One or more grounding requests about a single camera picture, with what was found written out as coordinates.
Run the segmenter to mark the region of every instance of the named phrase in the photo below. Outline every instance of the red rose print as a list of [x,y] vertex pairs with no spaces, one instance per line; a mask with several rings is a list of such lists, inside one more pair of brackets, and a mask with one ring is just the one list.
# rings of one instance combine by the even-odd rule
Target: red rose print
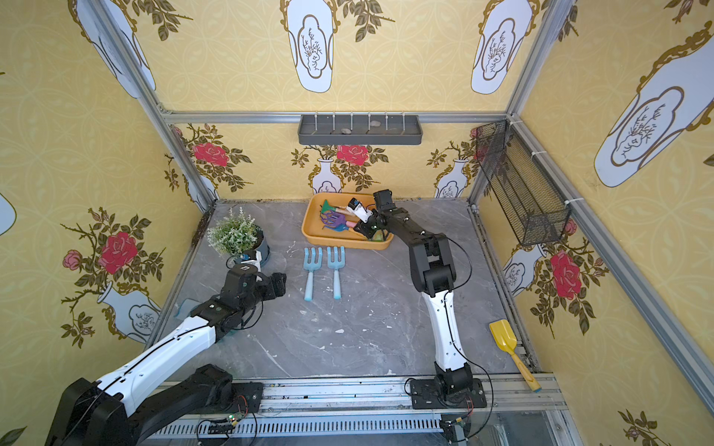
[[364,166],[369,159],[369,154],[365,146],[340,146],[337,150],[337,159]]
[[564,250],[550,259],[550,265],[553,266],[553,283],[558,295],[569,300],[574,299],[583,287],[580,282],[580,268]]
[[114,274],[122,266],[128,265],[137,253],[134,237],[129,237],[127,233],[110,235],[106,246],[101,250],[99,265],[102,265],[107,273]]
[[67,255],[64,256],[64,260],[62,260],[62,266],[74,271],[77,268],[79,268],[79,264],[81,262],[82,262],[82,254],[80,254],[79,251],[71,249],[71,250],[67,251]]
[[228,164],[226,151],[211,143],[198,144],[193,147],[193,154],[196,155],[197,160],[204,160],[214,166],[226,167]]
[[577,230],[578,225],[575,224],[575,221],[572,218],[569,218],[568,222],[565,224],[565,233],[573,235]]

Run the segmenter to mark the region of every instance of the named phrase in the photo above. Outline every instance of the green plant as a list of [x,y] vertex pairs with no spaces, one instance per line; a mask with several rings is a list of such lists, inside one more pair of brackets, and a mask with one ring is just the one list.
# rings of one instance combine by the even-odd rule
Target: green plant
[[254,247],[258,241],[258,226],[254,223],[255,220],[244,214],[243,208],[240,208],[237,216],[231,209],[227,217],[206,231],[208,244],[219,253],[230,255],[237,255]]

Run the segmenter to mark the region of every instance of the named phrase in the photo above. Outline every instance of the black wire mesh basket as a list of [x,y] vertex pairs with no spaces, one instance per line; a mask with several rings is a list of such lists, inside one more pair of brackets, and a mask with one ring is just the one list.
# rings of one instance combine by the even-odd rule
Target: black wire mesh basket
[[522,246],[563,237],[570,208],[507,121],[476,131],[476,159]]

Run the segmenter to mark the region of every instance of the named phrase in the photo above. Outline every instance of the yellow toy shovel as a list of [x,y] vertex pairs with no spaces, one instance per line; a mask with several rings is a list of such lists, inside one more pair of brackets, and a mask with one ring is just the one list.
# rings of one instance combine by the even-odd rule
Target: yellow toy shovel
[[491,334],[493,334],[493,339],[496,340],[498,348],[511,355],[513,362],[516,363],[516,367],[518,367],[523,379],[526,380],[531,390],[533,392],[540,392],[540,384],[538,384],[538,381],[531,375],[531,372],[528,371],[523,361],[516,355],[515,348],[518,340],[516,340],[516,335],[513,334],[511,324],[509,324],[506,319],[501,319],[488,326],[491,327]]

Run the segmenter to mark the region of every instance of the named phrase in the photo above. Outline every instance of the yellow shovel blade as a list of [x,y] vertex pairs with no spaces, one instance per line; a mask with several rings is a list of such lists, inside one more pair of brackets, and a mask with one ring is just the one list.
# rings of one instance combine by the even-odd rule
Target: yellow shovel blade
[[513,354],[518,340],[516,340],[516,335],[513,334],[511,324],[506,319],[501,319],[488,324],[488,326],[491,327],[491,334],[493,339],[496,340],[498,348]]

